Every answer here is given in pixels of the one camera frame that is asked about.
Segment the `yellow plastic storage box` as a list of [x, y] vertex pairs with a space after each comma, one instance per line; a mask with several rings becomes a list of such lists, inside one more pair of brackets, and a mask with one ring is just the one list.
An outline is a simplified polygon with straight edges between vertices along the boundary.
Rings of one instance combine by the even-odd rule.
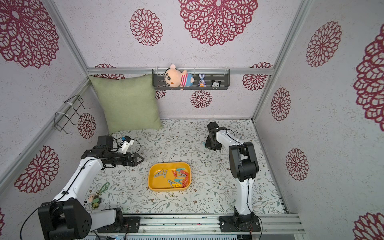
[[150, 168], [148, 186], [155, 192], [184, 191], [190, 186], [191, 180], [191, 166], [188, 163], [159, 163]]

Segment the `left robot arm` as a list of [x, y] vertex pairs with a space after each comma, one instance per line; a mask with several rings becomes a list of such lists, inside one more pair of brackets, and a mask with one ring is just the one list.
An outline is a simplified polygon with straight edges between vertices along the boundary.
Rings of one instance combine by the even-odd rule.
[[137, 233], [139, 217], [124, 217], [120, 208], [89, 213], [82, 200], [96, 175], [116, 166], [135, 167], [144, 161], [129, 148], [136, 142], [128, 136], [122, 142], [112, 136], [100, 136], [98, 144], [81, 156], [81, 161], [63, 190], [48, 203], [35, 209], [45, 240], [83, 239], [89, 233]]

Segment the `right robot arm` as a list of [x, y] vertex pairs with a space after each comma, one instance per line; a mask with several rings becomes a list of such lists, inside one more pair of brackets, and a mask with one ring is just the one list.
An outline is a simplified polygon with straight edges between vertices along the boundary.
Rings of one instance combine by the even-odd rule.
[[223, 147], [229, 150], [231, 173], [236, 180], [236, 201], [232, 216], [220, 216], [221, 232], [261, 232], [262, 222], [253, 211], [252, 189], [259, 172], [255, 148], [251, 142], [242, 142], [229, 133], [229, 129], [219, 127], [216, 122], [207, 125], [209, 136], [205, 147], [218, 151]]

